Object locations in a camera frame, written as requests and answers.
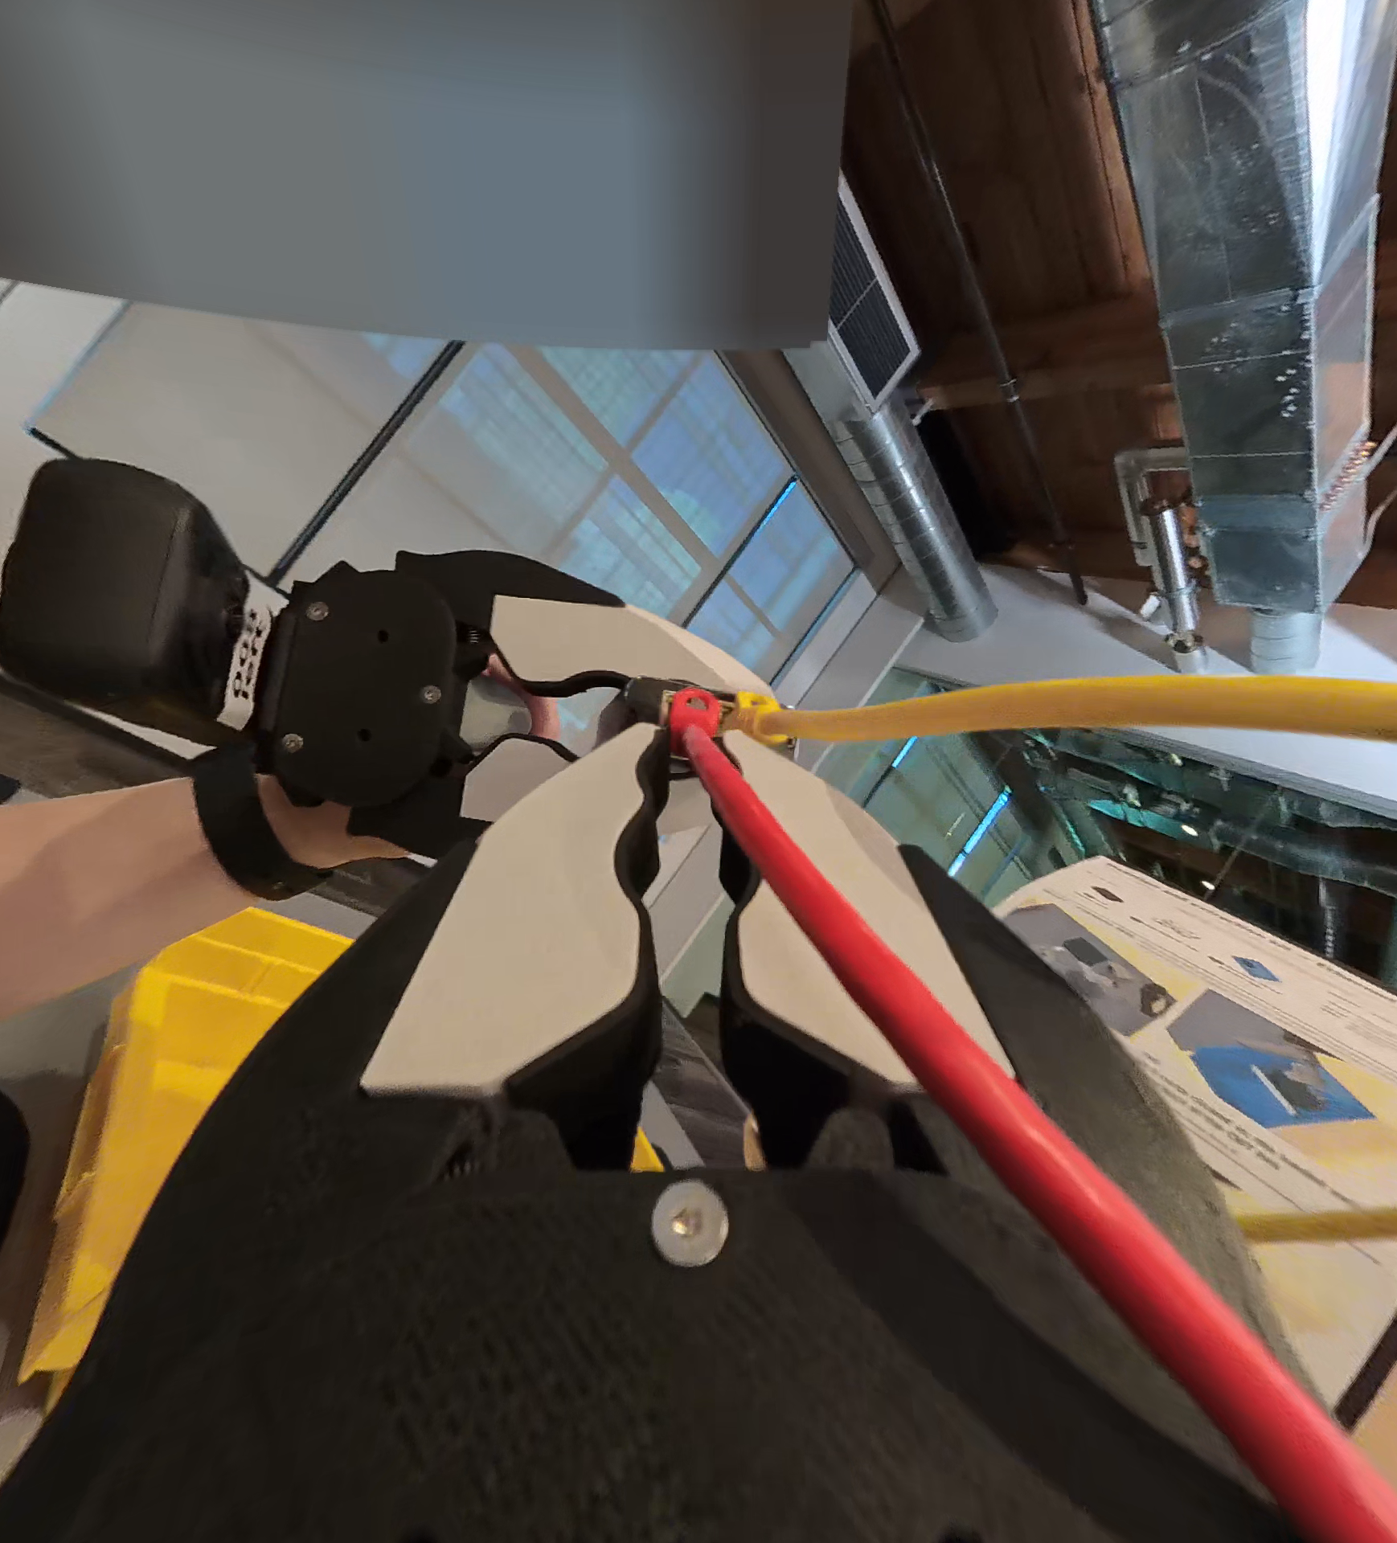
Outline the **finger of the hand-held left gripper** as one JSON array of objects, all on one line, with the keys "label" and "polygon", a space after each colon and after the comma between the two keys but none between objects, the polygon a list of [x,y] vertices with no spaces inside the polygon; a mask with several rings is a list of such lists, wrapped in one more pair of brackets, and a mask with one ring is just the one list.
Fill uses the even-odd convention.
[{"label": "finger of the hand-held left gripper", "polygon": [[755,671],[668,618],[621,603],[494,593],[488,603],[486,656],[503,678],[491,683],[514,728],[566,728],[562,708],[591,688],[620,691],[636,678],[690,683],[678,699],[706,694],[717,705],[763,696]]},{"label": "finger of the hand-held left gripper", "polygon": [[507,735],[463,773],[458,827],[486,830],[580,758],[552,738]]}]

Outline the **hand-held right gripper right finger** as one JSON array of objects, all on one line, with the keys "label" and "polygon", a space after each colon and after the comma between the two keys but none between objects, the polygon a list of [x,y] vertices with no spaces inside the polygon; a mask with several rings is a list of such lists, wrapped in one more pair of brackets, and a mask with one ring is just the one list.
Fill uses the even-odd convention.
[{"label": "hand-held right gripper right finger", "polygon": [[[896,839],[788,755],[743,731],[729,731],[724,748],[828,883],[1014,1077]],[[800,1168],[839,1109],[883,1112],[917,1093],[917,1078],[732,844],[721,869],[736,899],[721,963],[724,1069],[761,1128],[768,1168]]]}]

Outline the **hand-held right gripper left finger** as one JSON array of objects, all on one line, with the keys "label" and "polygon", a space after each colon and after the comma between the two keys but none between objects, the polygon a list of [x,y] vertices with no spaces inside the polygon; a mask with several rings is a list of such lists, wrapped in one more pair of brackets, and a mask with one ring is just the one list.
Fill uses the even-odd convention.
[{"label": "hand-held right gripper left finger", "polygon": [[531,1111],[578,1168],[628,1169],[663,1050],[661,813],[663,728],[627,728],[494,820],[362,1089]]}]

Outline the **yellow plastic bin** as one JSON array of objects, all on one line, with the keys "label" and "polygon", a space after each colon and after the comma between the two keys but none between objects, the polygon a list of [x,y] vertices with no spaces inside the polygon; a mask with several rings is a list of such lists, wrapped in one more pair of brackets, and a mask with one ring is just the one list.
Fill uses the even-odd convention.
[{"label": "yellow plastic bin", "polygon": [[146,963],[113,1002],[59,1197],[19,1382],[52,1411],[168,1172],[251,1052],[351,941],[245,909]]}]

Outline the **person's left forearm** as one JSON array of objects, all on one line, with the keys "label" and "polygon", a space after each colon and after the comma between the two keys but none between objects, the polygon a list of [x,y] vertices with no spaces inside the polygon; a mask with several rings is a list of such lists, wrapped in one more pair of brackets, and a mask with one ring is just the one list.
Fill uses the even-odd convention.
[{"label": "person's left forearm", "polygon": [[0,1023],[251,906],[188,781],[0,807]]}]

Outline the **person's left hand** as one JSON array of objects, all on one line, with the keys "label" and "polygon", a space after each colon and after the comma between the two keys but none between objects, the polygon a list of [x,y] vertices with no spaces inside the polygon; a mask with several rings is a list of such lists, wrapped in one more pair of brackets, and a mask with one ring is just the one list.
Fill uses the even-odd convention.
[{"label": "person's left hand", "polygon": [[265,795],[263,807],[283,852],[300,866],[334,871],[368,860],[408,857],[408,850],[385,839],[355,833],[351,811],[341,804],[296,804],[281,795]]}]

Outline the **large paned window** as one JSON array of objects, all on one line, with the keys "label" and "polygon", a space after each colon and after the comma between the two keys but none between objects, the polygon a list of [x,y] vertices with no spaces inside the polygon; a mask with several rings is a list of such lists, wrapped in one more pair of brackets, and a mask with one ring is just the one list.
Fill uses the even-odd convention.
[{"label": "large paned window", "polygon": [[508,550],[805,691],[874,601],[717,353],[330,330],[127,303],[41,404],[67,455],[178,480],[288,588]]}]

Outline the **black smartwatch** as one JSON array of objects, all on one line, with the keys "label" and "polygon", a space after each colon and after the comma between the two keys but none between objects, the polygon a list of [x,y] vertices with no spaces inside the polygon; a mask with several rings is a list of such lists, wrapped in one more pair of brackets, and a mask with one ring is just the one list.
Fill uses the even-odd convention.
[{"label": "black smartwatch", "polygon": [[251,746],[213,748],[194,760],[188,781],[206,847],[251,898],[283,901],[334,875],[332,869],[300,864],[272,830]]}]

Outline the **white air vent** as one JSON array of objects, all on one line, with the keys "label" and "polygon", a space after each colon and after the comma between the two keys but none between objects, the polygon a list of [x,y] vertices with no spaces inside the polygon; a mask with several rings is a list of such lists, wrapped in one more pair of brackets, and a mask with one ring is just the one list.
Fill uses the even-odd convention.
[{"label": "white air vent", "polygon": [[828,343],[850,381],[858,407],[867,414],[905,387],[922,359],[914,324],[895,290],[846,174],[838,179]]}]

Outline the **instruction sign board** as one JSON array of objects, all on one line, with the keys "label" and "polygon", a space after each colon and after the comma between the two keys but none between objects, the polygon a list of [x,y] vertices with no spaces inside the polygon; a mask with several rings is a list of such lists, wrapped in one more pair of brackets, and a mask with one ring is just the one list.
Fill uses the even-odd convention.
[{"label": "instruction sign board", "polygon": [[[1112,860],[1032,879],[997,916],[1128,1045],[1239,1220],[1397,1208],[1397,992]],[[1397,1488],[1397,1240],[1253,1257]]]}]

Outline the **black ceiling pipe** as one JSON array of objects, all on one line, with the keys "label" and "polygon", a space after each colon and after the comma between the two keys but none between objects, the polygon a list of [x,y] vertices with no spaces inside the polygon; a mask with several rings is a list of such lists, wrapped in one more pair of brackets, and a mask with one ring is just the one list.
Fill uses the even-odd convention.
[{"label": "black ceiling pipe", "polygon": [[980,349],[986,357],[986,364],[991,367],[991,374],[997,378],[997,387],[1000,395],[1000,404],[1006,406],[1013,431],[1016,437],[1018,447],[1018,457],[1023,463],[1025,480],[1031,488],[1031,495],[1034,499],[1039,519],[1044,523],[1047,534],[1050,537],[1050,552],[1061,562],[1065,574],[1068,576],[1070,592],[1075,596],[1077,608],[1090,606],[1090,588],[1085,584],[1083,566],[1079,566],[1079,555],[1077,555],[1077,543],[1075,534],[1068,529],[1057,499],[1054,490],[1050,485],[1050,479],[1044,469],[1044,457],[1037,440],[1037,429],[1032,424],[1031,410],[1025,407],[1025,401],[1018,395],[1018,377],[1013,364],[1013,359],[1000,340],[1000,330],[986,296],[986,290],[982,286],[980,272],[978,272],[978,260],[974,256],[974,248],[968,244],[966,231],[963,227],[959,213],[958,213],[958,202],[951,192],[951,187],[944,178],[938,146],[932,140],[927,121],[914,97],[914,89],[909,85],[905,62],[904,62],[904,51],[896,36],[895,19],[889,13],[887,2],[867,2],[870,9],[870,21],[872,27],[876,29],[876,39],[881,45],[881,52],[884,56],[884,69],[889,70],[889,86],[895,90],[895,100],[900,111],[900,121],[908,129],[908,136],[914,146],[914,157],[920,158],[920,168],[924,172],[924,179],[932,192],[932,200],[939,208],[949,248],[954,251],[954,260],[958,262],[958,274],[959,274],[959,286],[963,286],[963,296],[966,302],[966,311],[971,312],[971,320],[978,330]]}]

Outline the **metal cylinder fixture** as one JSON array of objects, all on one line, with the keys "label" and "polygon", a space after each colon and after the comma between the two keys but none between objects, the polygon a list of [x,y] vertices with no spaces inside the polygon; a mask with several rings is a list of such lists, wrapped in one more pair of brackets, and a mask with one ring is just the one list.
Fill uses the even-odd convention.
[{"label": "metal cylinder fixture", "polygon": [[1202,673],[1210,653],[1194,572],[1188,457],[1179,447],[1123,448],[1115,457],[1115,473],[1134,562],[1152,583],[1152,599],[1142,614],[1159,614],[1170,661],[1183,676]]}]

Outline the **silver round duct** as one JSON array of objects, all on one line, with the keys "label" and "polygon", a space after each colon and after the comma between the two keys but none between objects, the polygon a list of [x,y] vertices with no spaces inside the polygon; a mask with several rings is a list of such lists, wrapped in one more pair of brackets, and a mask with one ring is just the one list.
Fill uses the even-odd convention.
[{"label": "silver round duct", "polygon": [[908,407],[889,400],[870,417],[836,417],[827,429],[914,580],[927,628],[956,643],[982,637],[997,603]]}]

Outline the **square metal duct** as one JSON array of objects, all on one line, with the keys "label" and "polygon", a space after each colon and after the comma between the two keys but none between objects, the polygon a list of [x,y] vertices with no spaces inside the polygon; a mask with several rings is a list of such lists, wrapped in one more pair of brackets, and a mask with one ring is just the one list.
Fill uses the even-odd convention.
[{"label": "square metal duct", "polygon": [[1397,2],[1093,2],[1211,589],[1322,614],[1367,532]]}]

